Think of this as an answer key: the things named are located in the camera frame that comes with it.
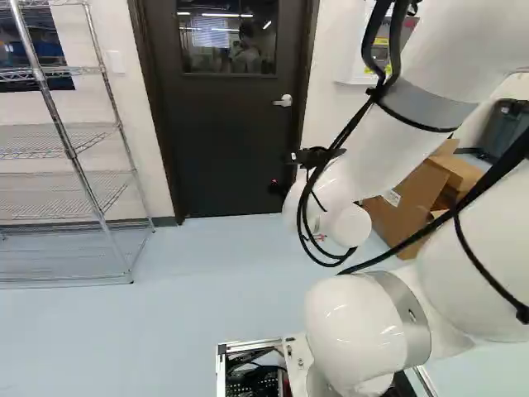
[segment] window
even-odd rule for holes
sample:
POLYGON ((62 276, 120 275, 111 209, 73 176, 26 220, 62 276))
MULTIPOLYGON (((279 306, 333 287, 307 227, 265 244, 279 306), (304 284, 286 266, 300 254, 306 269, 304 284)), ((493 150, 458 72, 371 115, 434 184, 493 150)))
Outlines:
POLYGON ((177 0, 185 73, 275 74, 278 0, 177 0))
MULTIPOLYGON (((24 10, 33 46, 42 65, 66 66, 63 49, 49 8, 24 10)), ((10 10, 0 10, 0 69, 24 68, 29 61, 18 35, 10 10)), ((70 77, 48 79, 50 89, 75 89, 70 77)), ((35 81, 13 81, 0 84, 0 93, 38 91, 35 81)))

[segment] gray band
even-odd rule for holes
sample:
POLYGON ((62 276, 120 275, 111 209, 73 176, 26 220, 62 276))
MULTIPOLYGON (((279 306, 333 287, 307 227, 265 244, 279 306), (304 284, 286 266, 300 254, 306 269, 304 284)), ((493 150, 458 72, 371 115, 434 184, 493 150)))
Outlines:
POLYGON ((440 97, 400 78, 380 105, 416 124, 449 130, 459 127, 479 104, 440 97))
POLYGON ((424 364, 431 354, 431 335, 427 316, 413 292, 396 275, 387 271, 365 273, 384 288, 400 316, 407 341, 407 358, 404 368, 424 364))

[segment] chrome wire shelf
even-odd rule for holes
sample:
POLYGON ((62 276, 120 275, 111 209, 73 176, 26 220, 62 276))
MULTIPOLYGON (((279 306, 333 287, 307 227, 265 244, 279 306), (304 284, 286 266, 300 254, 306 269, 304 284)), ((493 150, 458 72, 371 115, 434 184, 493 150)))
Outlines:
POLYGON ((111 229, 126 264, 116 260, 97 224, 0 226, 0 289, 36 286, 36 281, 49 281, 50 286, 131 282, 131 269, 151 234, 149 223, 145 220, 111 229))
MULTIPOLYGON (((101 68, 97 66, 42 66, 42 70, 48 79, 101 73, 101 68)), ((0 69, 0 83, 32 80, 35 80, 35 75, 31 68, 0 69)))
MULTIPOLYGON (((84 0, 20 0, 21 8, 42 8, 49 6, 83 6, 88 4, 84 0)), ((0 10, 9 9, 9 0, 0 0, 0 10)))
MULTIPOLYGON (((117 131, 116 123, 65 124, 77 153, 86 151, 117 131)), ((0 160, 64 157, 64 146, 53 124, 0 126, 0 160)))
MULTIPOLYGON (((129 171, 88 171, 86 176, 104 213, 132 181, 129 171)), ((73 172, 0 174, 4 221, 92 218, 91 203, 73 172)))

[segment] person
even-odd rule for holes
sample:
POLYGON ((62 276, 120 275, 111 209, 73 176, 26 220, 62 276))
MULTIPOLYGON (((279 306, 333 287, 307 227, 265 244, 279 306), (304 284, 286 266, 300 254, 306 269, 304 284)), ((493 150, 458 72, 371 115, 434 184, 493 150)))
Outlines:
POLYGON ((251 22, 244 21, 239 26, 239 47, 231 60, 232 73, 261 73, 261 51, 256 44, 255 28, 251 22))

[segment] wire shelving unit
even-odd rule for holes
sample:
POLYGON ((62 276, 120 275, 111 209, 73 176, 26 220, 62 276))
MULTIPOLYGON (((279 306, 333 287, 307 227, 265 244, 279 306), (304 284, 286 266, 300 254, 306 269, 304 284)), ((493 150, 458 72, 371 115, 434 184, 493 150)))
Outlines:
POLYGON ((38 85, 52 123, 0 126, 0 161, 65 158, 71 170, 0 173, 0 288, 131 283, 132 269, 154 225, 117 109, 88 2, 0 0, 9 10, 28 67, 0 69, 0 84, 38 85), (86 16, 98 66, 41 65, 22 10, 79 6, 86 16), (48 79, 86 74, 102 77, 114 122, 64 123, 48 79), (86 170, 79 155, 119 135, 127 170, 86 170), (127 196, 139 218, 107 220, 127 196))
MULTIPOLYGON (((77 154, 117 132, 111 122, 66 123, 69 139, 77 154)), ((0 126, 0 160, 66 157, 53 124, 0 126)))

